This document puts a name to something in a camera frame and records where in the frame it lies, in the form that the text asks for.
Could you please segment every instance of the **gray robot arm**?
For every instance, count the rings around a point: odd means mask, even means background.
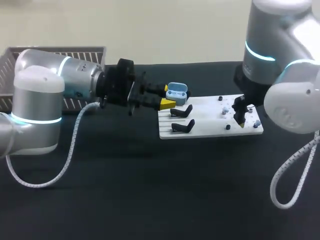
[[[319,100],[319,63],[320,24],[311,0],[253,0],[244,59],[234,77],[244,93],[233,105],[234,119],[243,125],[248,105],[264,105],[288,131],[318,130],[320,124],[308,121],[312,116],[305,110]]]
[[[105,77],[104,66],[97,63],[35,49],[26,49],[19,55],[15,75],[30,66],[42,66],[61,76],[65,82],[63,95],[72,99],[94,99],[98,81]]]
[[[41,66],[17,73],[11,115],[0,115],[0,156],[40,155],[58,144],[65,83]]]

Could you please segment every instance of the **robotic arm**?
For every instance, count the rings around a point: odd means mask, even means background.
[[[145,73],[136,76],[134,62],[126,59],[104,71],[96,63],[27,49],[19,55],[14,73],[12,113],[0,112],[0,157],[6,157],[12,176],[26,187],[44,188],[62,177],[72,158],[81,117],[89,108],[103,108],[109,103],[128,107],[132,115],[139,106],[156,111],[176,106],[175,101],[163,98],[167,85],[148,83]],[[57,147],[63,97],[89,102],[98,98],[99,102],[89,103],[80,111],[61,172],[46,183],[27,183],[15,173],[10,155],[42,155]]]
[[[264,108],[281,128],[306,134],[320,129],[320,24],[312,0],[253,0],[245,53],[234,81],[234,119],[245,123],[248,105]]]

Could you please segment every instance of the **gray basket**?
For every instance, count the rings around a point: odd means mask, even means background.
[[[69,56],[93,63],[105,65],[106,48],[104,46],[17,46],[8,47],[0,57],[0,112],[9,113],[12,110],[14,94],[15,65],[19,54],[26,49],[36,49],[50,53]],[[63,113],[79,112],[88,102],[65,98]]]

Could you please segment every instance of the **white task board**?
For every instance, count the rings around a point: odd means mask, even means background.
[[[159,119],[159,135],[163,140],[166,139],[194,139],[194,138],[215,138],[215,137],[231,137],[243,135],[259,135],[264,132],[264,128],[260,125],[254,128],[254,124],[259,119],[259,115],[255,107],[252,113],[245,114],[244,128],[240,127],[234,120],[235,111],[232,105],[235,98],[242,95],[224,95],[222,101],[219,101],[219,96],[203,96],[190,97],[184,106],[175,107],[178,110],[185,111],[189,105],[193,109],[188,117],[171,116],[170,109],[158,112]],[[223,108],[229,109],[226,115],[222,114]],[[191,132],[173,132],[171,124],[188,125],[190,120],[194,119],[195,125]]]

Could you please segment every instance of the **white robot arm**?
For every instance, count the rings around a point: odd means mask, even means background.
[[[314,140],[293,154],[272,179],[272,202],[289,209],[299,197],[320,142],[320,23],[312,13],[312,0],[252,0],[244,60],[234,81],[244,93],[232,106],[239,125],[246,121],[247,106],[254,104],[264,105],[270,119],[287,131],[315,132]],[[310,150],[293,198],[281,204],[276,197],[279,179]]]

